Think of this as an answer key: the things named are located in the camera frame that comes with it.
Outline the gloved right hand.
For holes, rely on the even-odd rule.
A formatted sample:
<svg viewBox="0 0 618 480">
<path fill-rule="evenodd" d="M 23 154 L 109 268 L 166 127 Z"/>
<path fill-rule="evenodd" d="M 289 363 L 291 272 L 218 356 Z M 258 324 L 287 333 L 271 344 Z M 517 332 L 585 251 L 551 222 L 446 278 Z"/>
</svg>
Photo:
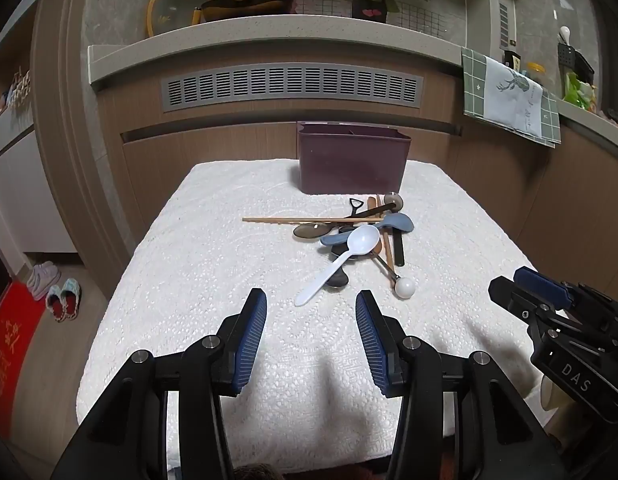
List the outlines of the gloved right hand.
<svg viewBox="0 0 618 480">
<path fill-rule="evenodd" d="M 546 412 L 566 408 L 574 403 L 571 397 L 546 375 L 541 380 L 540 402 Z"/>
</svg>

